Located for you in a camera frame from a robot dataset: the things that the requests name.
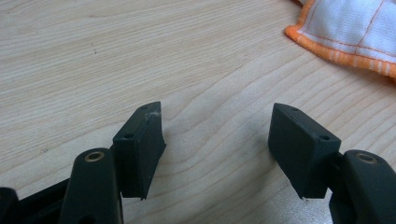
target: towel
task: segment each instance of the towel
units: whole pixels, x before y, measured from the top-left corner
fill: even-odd
[[[396,78],[396,0],[301,0],[286,35],[319,57]]]

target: wooden table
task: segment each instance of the wooden table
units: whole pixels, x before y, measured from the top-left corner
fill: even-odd
[[[167,148],[126,223],[332,223],[300,200],[267,147],[275,102],[396,168],[396,87],[325,62],[283,35],[289,0],[0,2],[0,186],[20,198],[140,106],[163,104]]]

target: small hole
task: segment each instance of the small hole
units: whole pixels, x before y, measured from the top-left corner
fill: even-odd
[[[134,134],[127,133],[127,134],[124,135],[124,138],[134,138]]]
[[[95,151],[85,156],[85,161],[99,161],[105,156],[101,151]]]
[[[94,224],[96,219],[93,216],[85,216],[79,220],[78,224]]]
[[[371,164],[377,163],[376,158],[374,158],[374,157],[372,157],[370,155],[367,155],[367,154],[364,154],[364,153],[358,153],[358,154],[356,154],[356,156],[361,161],[364,161],[364,162],[367,162],[367,163],[371,163]]]
[[[330,137],[327,136],[327,135],[321,135],[319,138],[320,138],[321,140],[325,140],[325,141],[330,140]]]

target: black clamp jaw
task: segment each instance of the black clamp jaw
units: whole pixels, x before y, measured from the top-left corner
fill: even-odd
[[[339,152],[341,140],[301,110],[274,104],[268,147],[300,198],[332,191],[335,224],[396,223],[396,174],[381,157]]]
[[[113,146],[85,151],[69,179],[18,200],[0,188],[0,223],[123,223],[120,194],[146,199],[161,155],[161,103],[139,107],[113,138]]]

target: orange border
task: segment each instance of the orange border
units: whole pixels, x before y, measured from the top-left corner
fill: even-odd
[[[330,62],[369,69],[372,71],[376,71],[383,76],[396,77],[396,63],[385,62],[366,56],[343,52],[339,49],[325,47],[309,39],[305,35],[299,34],[298,31],[301,30],[301,28],[304,26],[306,18],[308,17],[309,10],[314,5],[315,1],[316,0],[308,0],[302,9],[297,24],[286,28],[285,34],[289,38],[294,40],[303,48],[308,49],[312,53],[318,55],[320,58],[323,58]]]

